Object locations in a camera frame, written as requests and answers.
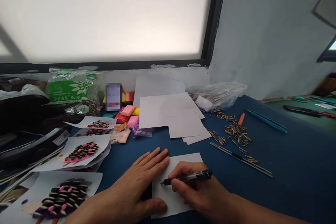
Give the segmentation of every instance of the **window frame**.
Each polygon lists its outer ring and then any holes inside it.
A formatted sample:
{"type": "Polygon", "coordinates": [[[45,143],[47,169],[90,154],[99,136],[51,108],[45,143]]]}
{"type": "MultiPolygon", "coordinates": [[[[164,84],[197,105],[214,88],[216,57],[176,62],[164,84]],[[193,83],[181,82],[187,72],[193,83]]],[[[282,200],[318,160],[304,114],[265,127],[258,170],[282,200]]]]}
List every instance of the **window frame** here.
{"type": "Polygon", "coordinates": [[[332,41],[329,43],[327,48],[321,53],[319,58],[316,62],[323,62],[323,61],[336,61],[336,50],[329,50],[330,47],[335,43],[336,41],[336,35],[332,39],[332,41]]]}
{"type": "MultiPolygon", "coordinates": [[[[1,63],[0,74],[47,73],[50,67],[78,69],[93,66],[98,71],[153,69],[174,67],[208,67],[211,62],[223,0],[210,0],[208,20],[205,28],[201,59],[123,62],[80,62],[80,63],[1,63]]],[[[24,54],[0,24],[0,40],[16,61],[26,61],[24,54]]]]}

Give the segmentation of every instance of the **blue pen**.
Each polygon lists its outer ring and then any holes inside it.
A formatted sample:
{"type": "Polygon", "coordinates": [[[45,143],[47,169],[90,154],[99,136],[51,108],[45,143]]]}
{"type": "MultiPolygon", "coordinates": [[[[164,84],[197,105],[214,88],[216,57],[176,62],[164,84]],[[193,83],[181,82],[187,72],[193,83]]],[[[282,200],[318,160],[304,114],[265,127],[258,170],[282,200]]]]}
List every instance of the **blue pen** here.
{"type": "Polygon", "coordinates": [[[334,101],[324,100],[324,99],[321,99],[321,98],[318,98],[318,97],[314,97],[314,96],[311,96],[310,98],[313,99],[313,100],[318,100],[320,102],[325,102],[325,103],[330,103],[330,104],[336,104],[336,102],[334,102],[334,101]]]}
{"type": "Polygon", "coordinates": [[[264,123],[268,124],[269,126],[273,127],[274,129],[276,129],[276,130],[278,130],[282,133],[288,133],[288,131],[287,131],[288,129],[285,126],[267,118],[266,116],[263,116],[262,114],[259,114],[258,112],[255,112],[255,111],[252,111],[252,110],[247,110],[247,111],[250,112],[251,115],[253,115],[254,117],[257,117],[259,120],[261,120],[264,123]]]}

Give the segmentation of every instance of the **blue tablecloth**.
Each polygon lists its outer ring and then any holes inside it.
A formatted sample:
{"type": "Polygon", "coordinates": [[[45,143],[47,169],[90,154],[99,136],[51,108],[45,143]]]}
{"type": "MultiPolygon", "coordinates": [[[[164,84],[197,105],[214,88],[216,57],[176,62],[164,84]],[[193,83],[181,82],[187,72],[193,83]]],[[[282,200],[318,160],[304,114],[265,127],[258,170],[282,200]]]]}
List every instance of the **blue tablecloth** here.
{"type": "MultiPolygon", "coordinates": [[[[160,146],[161,150],[168,148],[169,156],[200,152],[203,162],[231,193],[308,222],[336,223],[335,135],[248,96],[238,98],[234,106],[225,112],[238,118],[245,112],[243,126],[252,139],[246,150],[259,161],[259,166],[273,173],[273,178],[210,145],[210,141],[215,142],[212,138],[187,145],[181,138],[170,139],[168,127],[162,127],[156,128],[151,138],[133,138],[131,133],[127,144],[112,145],[109,156],[98,170],[104,175],[97,192],[111,186],[139,156],[160,146]],[[288,133],[271,128],[244,109],[257,111],[286,126],[288,133]]],[[[219,120],[216,115],[210,117],[208,113],[204,115],[202,121],[206,128],[228,137],[223,130],[229,124],[226,120],[219,120]]],[[[230,140],[225,148],[241,154],[230,140]]],[[[196,211],[143,221],[186,222],[207,221],[196,211]]]]}

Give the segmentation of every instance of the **left hand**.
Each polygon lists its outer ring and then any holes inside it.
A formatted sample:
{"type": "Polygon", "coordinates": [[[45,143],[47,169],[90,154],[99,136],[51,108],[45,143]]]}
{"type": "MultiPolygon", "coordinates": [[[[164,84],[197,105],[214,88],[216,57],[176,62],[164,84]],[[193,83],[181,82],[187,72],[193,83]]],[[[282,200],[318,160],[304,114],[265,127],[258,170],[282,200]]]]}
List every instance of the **left hand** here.
{"type": "Polygon", "coordinates": [[[108,189],[87,199],[65,224],[137,223],[145,217],[167,210],[160,198],[141,201],[153,178],[169,163],[168,150],[158,147],[147,152],[108,189]]]}

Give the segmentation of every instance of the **white wall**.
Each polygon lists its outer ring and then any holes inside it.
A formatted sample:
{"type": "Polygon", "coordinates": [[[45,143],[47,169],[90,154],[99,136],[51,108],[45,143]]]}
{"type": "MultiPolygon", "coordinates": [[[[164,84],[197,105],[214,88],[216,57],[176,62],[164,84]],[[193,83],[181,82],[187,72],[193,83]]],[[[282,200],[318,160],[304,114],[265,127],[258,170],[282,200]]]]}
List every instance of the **white wall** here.
{"type": "MultiPolygon", "coordinates": [[[[276,98],[311,92],[336,63],[316,63],[335,30],[311,14],[318,0],[224,0],[212,62],[206,68],[107,72],[107,82],[134,89],[138,72],[175,77],[186,86],[247,84],[246,94],[276,98]]],[[[48,74],[27,74],[47,80],[48,74]]]]}

